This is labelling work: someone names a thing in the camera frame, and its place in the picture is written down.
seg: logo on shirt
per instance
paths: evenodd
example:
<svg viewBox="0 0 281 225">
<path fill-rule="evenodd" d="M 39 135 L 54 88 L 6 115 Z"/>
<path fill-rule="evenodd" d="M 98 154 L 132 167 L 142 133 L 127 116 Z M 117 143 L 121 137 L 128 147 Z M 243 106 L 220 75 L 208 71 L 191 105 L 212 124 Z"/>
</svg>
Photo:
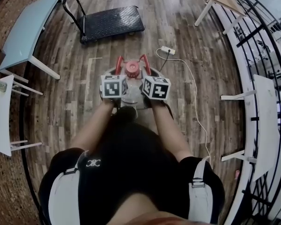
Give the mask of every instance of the logo on shirt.
<svg viewBox="0 0 281 225">
<path fill-rule="evenodd" d="M 101 159 L 93 159 L 93 160 L 89 160 L 87 161 L 86 163 L 86 167 L 99 167 L 100 166 L 100 162 L 101 162 Z"/>
</svg>

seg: white cube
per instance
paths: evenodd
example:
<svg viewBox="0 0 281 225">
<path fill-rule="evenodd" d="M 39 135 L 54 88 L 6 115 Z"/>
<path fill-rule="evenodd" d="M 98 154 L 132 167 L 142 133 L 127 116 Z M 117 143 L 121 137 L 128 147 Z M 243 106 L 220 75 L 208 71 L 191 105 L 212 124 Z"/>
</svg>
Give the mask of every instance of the white cube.
<svg viewBox="0 0 281 225">
<path fill-rule="evenodd" d="M 126 75 L 102 75 L 103 98 L 121 98 L 127 91 Z"/>
<path fill-rule="evenodd" d="M 142 92 L 149 99 L 167 100 L 170 93 L 170 80 L 163 77 L 146 76 Z"/>
</svg>

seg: white cable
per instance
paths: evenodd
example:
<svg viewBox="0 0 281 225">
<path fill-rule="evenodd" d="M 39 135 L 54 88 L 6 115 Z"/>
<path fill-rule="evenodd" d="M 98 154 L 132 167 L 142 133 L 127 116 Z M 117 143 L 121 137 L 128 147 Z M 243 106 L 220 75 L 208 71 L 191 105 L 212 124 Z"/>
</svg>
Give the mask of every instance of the white cable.
<svg viewBox="0 0 281 225">
<path fill-rule="evenodd" d="M 168 61 L 182 61 L 182 62 L 184 62 L 184 64 L 187 66 L 188 70 L 190 71 L 190 73 L 191 73 L 191 75 L 192 75 L 192 71 L 191 71 L 191 69 L 189 68 L 189 66 L 187 65 L 187 63 L 186 63 L 185 61 L 183 61 L 182 59 L 166 59 L 166 58 L 163 58 L 163 57 L 159 56 L 159 54 L 158 54 L 158 51 L 159 51 L 159 50 L 161 50 L 161 48 L 158 48 L 158 49 L 156 50 L 156 55 L 157 55 L 158 57 L 160 57 L 160 58 L 163 59 L 163 60 L 168 60 Z M 193 75 L 192 75 L 192 79 L 193 79 L 193 83 L 195 84 L 195 87 L 196 87 L 196 93 L 195 93 L 195 111 L 196 111 L 196 117 L 197 117 L 198 123 L 200 124 L 200 126 L 203 128 L 203 130 L 204 130 L 205 133 L 206 133 L 205 148 L 206 148 L 206 150 L 207 150 L 207 152 L 208 152 L 209 159 L 210 159 L 210 163 L 211 163 L 211 156 L 210 156 L 209 150 L 208 150 L 208 148 L 207 148 L 207 131 L 206 131 L 206 129 L 202 126 L 202 124 L 200 123 L 199 118 L 198 118 L 198 112 L 197 112 L 197 92 L 198 92 L 198 88 L 197 88 L 197 84 L 196 84 L 196 81 L 195 81 Z"/>
</svg>

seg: green object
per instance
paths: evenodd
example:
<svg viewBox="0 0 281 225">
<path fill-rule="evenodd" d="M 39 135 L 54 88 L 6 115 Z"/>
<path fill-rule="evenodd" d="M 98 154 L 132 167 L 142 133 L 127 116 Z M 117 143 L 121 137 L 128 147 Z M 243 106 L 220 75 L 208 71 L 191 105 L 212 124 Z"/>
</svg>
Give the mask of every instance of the green object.
<svg viewBox="0 0 281 225">
<path fill-rule="evenodd" d="M 6 92 L 6 88 L 7 88 L 7 83 L 0 81 L 0 91 L 1 92 Z"/>
</svg>

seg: black railing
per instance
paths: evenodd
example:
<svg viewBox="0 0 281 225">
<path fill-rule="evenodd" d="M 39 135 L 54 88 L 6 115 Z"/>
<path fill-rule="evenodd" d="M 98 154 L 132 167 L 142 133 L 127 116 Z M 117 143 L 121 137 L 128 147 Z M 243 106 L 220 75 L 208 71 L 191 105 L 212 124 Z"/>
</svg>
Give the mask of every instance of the black railing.
<svg viewBox="0 0 281 225">
<path fill-rule="evenodd" d="M 281 175 L 277 176 L 277 168 L 279 157 L 281 154 L 281 52 L 279 50 L 279 44 L 281 46 L 281 36 L 277 38 L 276 30 L 273 29 L 273 25 L 279 24 L 275 17 L 257 0 L 237 0 L 238 4 L 246 13 L 246 17 L 243 18 L 237 26 L 234 27 L 234 33 L 239 41 L 237 47 L 241 47 L 244 53 L 244 57 L 247 62 L 249 77 L 251 78 L 252 87 L 255 89 L 253 75 L 258 74 L 260 76 L 267 77 L 273 80 L 274 87 L 276 89 L 277 107 L 278 107 L 278 122 L 277 128 L 280 133 L 279 149 L 277 161 L 275 163 L 274 173 L 271 181 L 268 172 L 259 178 L 253 191 L 251 191 L 250 185 L 252 183 L 252 177 L 254 174 L 255 166 L 252 165 L 252 173 L 248 182 L 247 189 L 244 191 L 244 196 L 256 202 L 253 207 L 252 214 L 247 218 L 245 224 L 249 222 L 250 218 L 257 221 L 257 218 L 267 218 L 281 189 Z M 235 14 L 223 8 L 224 13 L 232 23 L 236 16 Z M 273 54 L 275 54 L 277 61 L 274 63 Z M 255 113 L 258 117 L 258 104 L 255 96 Z M 258 120 L 256 121 L 256 135 L 255 135 L 255 150 L 253 156 L 257 158 L 258 154 Z M 275 180 L 279 180 L 276 191 L 273 197 L 270 199 L 269 195 L 273 189 L 273 183 Z M 257 214 L 253 216 L 253 212 L 258 210 Z"/>
</svg>

